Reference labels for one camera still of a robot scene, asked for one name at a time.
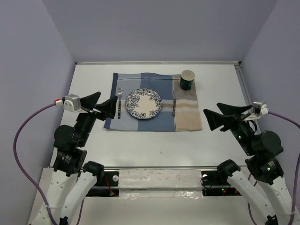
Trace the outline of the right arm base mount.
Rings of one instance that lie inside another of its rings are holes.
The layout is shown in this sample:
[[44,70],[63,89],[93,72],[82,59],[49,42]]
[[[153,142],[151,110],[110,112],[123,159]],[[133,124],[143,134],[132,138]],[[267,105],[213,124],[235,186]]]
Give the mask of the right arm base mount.
[[219,177],[217,170],[202,171],[200,184],[204,197],[241,196],[235,187]]

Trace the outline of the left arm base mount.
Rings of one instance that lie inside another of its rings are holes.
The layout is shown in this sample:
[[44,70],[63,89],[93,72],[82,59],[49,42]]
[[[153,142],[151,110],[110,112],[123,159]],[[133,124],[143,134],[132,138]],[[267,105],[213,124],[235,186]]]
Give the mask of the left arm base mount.
[[86,197],[117,197],[119,196],[119,171],[105,171],[102,180],[88,191]]

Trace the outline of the blue floral ceramic plate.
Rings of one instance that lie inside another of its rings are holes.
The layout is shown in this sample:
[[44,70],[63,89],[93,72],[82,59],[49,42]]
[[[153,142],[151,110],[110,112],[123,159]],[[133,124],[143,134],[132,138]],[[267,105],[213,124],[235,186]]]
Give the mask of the blue floral ceramic plate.
[[162,98],[152,89],[139,88],[127,96],[125,108],[132,117],[148,120],[156,117],[161,111]]

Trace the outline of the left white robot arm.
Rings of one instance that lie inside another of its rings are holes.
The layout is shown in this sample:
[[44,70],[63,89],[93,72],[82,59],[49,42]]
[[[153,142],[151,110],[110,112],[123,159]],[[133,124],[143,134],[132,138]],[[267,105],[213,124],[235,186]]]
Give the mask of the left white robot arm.
[[54,101],[55,106],[78,116],[74,126],[60,125],[54,132],[57,155],[48,191],[41,194],[44,203],[31,222],[33,225],[68,225],[92,186],[103,182],[104,166],[92,161],[84,163],[87,151],[82,149],[95,121],[115,116],[118,97],[99,104],[100,95],[95,92],[80,98],[71,94]]

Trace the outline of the blue beige plaid cloth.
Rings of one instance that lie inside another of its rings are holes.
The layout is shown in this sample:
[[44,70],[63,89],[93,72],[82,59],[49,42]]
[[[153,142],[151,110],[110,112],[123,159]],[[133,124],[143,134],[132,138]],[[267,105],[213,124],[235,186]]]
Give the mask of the blue beige plaid cloth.
[[[183,90],[180,87],[180,75],[160,75],[155,73],[113,74],[111,96],[118,94],[122,87],[121,117],[107,119],[104,127],[119,131],[175,132],[198,131],[202,129],[200,110],[195,89]],[[125,108],[127,96],[139,88],[156,91],[162,98],[159,114],[148,120],[132,117]],[[173,117],[173,99],[176,99],[176,112]]]

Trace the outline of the paper cup green base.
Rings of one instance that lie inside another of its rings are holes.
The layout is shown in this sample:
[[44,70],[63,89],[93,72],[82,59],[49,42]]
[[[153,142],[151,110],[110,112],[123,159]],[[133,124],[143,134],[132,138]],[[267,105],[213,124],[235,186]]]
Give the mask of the paper cup green base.
[[191,90],[195,74],[191,70],[184,70],[180,75],[180,87],[183,90]]

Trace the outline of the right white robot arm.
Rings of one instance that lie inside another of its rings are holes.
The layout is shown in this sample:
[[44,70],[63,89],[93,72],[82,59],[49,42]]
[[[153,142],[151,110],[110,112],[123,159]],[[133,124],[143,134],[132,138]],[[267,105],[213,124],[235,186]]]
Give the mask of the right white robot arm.
[[234,187],[261,216],[266,225],[298,225],[300,213],[296,208],[297,190],[290,194],[284,171],[276,159],[283,152],[281,139],[272,131],[255,134],[256,128],[250,123],[269,114],[265,102],[255,102],[253,105],[233,106],[217,103],[221,113],[204,109],[207,122],[213,131],[220,128],[222,132],[231,131],[245,154],[245,160],[250,175],[265,192],[265,196],[250,183],[241,168],[232,160],[222,162],[217,166],[215,179],[219,183]]

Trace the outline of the silver fork patterned handle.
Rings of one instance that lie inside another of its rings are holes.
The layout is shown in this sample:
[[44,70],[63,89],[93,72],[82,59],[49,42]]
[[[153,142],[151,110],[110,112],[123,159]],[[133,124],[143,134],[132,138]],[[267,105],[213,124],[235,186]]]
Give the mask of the silver fork patterned handle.
[[118,119],[121,117],[121,99],[122,99],[123,89],[122,87],[118,88]]

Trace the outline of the steak knife patterned handle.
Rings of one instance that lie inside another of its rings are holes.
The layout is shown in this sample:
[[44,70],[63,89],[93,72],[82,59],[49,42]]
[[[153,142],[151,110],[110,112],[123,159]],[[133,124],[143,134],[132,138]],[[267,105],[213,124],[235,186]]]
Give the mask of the steak knife patterned handle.
[[175,112],[176,112],[176,99],[173,99],[173,104],[172,104],[172,116],[175,117]]

